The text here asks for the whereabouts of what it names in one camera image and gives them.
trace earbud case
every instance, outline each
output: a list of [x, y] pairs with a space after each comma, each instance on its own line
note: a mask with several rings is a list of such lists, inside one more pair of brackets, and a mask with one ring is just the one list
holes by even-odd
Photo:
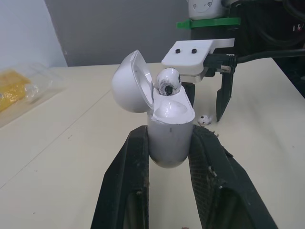
[[152, 82], [146, 62], [136, 50], [113, 76], [113, 97], [127, 111], [147, 112], [152, 160], [162, 167], [176, 167], [188, 156], [195, 112], [183, 86], [177, 94], [164, 96]]

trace green clip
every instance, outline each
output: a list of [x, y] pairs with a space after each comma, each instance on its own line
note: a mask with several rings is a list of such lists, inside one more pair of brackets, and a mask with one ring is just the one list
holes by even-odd
[[208, 26], [221, 26], [221, 25], [240, 25], [240, 18], [215, 18], [215, 19], [204, 19], [192, 21], [190, 19], [184, 22], [178, 22], [178, 29], [191, 29], [198, 27], [208, 27]]

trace earbud case lid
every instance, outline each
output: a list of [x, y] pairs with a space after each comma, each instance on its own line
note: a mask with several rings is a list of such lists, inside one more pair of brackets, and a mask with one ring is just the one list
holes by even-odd
[[153, 83], [147, 63], [136, 50], [122, 61], [112, 78], [116, 103], [133, 113], [153, 110]]

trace table surface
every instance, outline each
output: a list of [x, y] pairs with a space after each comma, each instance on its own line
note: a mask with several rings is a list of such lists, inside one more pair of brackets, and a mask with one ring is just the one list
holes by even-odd
[[[53, 68], [66, 89], [0, 129], [0, 227], [90, 228], [103, 175], [146, 114], [122, 110], [117, 65]], [[149, 64], [156, 76], [161, 64]], [[215, 115], [221, 77], [196, 85], [196, 115]], [[208, 126], [244, 167], [280, 229], [304, 228], [305, 100], [272, 59], [238, 65], [232, 98]], [[150, 161], [150, 228], [199, 229], [187, 160]]]

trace wireless earbud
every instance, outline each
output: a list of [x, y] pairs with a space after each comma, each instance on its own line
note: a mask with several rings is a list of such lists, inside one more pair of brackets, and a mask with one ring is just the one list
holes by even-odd
[[181, 79], [179, 72], [174, 68], [163, 69], [157, 76], [157, 85], [161, 95], [169, 96], [180, 92]]

